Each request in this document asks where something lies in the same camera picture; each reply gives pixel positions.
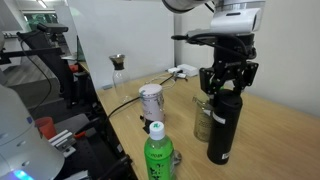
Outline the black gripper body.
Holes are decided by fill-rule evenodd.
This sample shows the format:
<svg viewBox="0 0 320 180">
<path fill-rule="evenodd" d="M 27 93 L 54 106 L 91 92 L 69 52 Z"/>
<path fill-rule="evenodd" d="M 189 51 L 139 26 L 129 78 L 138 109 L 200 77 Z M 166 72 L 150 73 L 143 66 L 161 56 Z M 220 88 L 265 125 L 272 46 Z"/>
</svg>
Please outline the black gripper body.
<svg viewBox="0 0 320 180">
<path fill-rule="evenodd" d="M 216 42 L 219 47 L 214 47 L 214 63 L 212 65 L 214 76 L 211 83 L 213 89 L 221 88 L 227 81 L 233 82 L 236 78 L 236 73 L 243 70 L 249 61 L 253 62 L 253 59 L 257 56 L 256 48 L 254 47 L 254 34 L 232 36 L 239 38 L 245 44 L 248 55 L 239 56 L 220 49 L 219 47 L 222 46 L 232 51 L 242 52 L 240 46 L 231 40 L 219 39 Z"/>
</svg>

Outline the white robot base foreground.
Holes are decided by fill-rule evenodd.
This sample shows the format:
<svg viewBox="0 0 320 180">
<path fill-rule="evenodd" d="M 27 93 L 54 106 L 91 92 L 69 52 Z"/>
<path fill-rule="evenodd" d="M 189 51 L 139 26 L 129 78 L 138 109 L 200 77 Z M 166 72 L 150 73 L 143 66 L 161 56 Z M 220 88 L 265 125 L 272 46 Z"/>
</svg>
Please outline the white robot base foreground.
<svg viewBox="0 0 320 180">
<path fill-rule="evenodd" d="M 0 180 L 53 180 L 64 162 L 19 95 L 0 85 Z"/>
</svg>

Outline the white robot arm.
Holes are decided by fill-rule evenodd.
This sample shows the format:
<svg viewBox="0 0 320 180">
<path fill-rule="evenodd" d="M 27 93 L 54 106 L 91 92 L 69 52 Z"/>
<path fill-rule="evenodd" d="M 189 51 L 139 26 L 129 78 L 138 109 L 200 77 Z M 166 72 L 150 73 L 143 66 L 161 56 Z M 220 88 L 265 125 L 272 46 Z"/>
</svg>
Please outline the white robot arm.
<svg viewBox="0 0 320 180">
<path fill-rule="evenodd" d="M 214 48 L 214 62 L 210 68 L 200 68 L 201 89 L 208 95 L 218 95 L 227 81 L 233 82 L 232 93 L 240 95 L 251 86 L 258 64 L 254 46 L 266 0 L 162 0 L 173 13 L 187 13 L 200 5 L 213 12 L 208 29 L 174 35 L 174 40 Z"/>
</svg>

